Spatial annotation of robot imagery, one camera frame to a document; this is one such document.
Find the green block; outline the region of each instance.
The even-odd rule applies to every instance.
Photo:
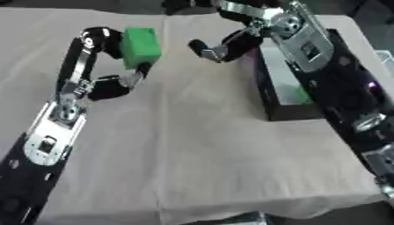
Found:
[[[152,28],[127,27],[120,44],[126,69],[135,69],[138,64],[154,64],[161,56],[160,44]]]
[[[313,104],[312,100],[310,100],[309,95],[306,93],[305,89],[301,85],[296,89],[296,95],[302,104]]]

